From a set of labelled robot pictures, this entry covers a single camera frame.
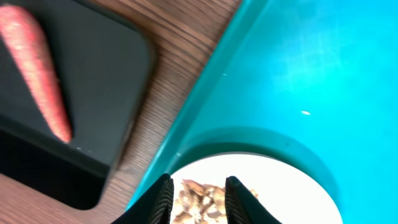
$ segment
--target white plate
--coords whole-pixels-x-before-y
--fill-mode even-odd
[[[172,175],[178,198],[182,179],[224,187],[234,175],[248,189],[255,189],[259,201],[283,224],[341,224],[341,215],[328,193],[311,177],[275,159],[228,154],[193,162]]]

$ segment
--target chopped nuts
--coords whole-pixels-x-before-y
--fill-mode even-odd
[[[225,211],[225,187],[199,184],[183,180],[183,190],[174,201],[176,217],[172,224],[227,224]],[[255,190],[250,190],[258,198]]]

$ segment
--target black tray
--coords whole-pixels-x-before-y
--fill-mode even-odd
[[[73,140],[64,144],[49,130],[0,41],[0,172],[71,207],[93,208],[129,136],[155,51],[128,21],[87,1],[7,3],[28,9],[46,33]]]

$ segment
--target wooden table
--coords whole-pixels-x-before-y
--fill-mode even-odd
[[[160,61],[118,171],[98,206],[70,208],[0,174],[0,223],[111,223],[133,195],[239,0],[95,0],[142,27]]]

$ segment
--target carrot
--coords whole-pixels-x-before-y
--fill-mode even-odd
[[[39,23],[24,8],[1,6],[0,35],[49,128],[63,142],[70,142],[72,130]]]

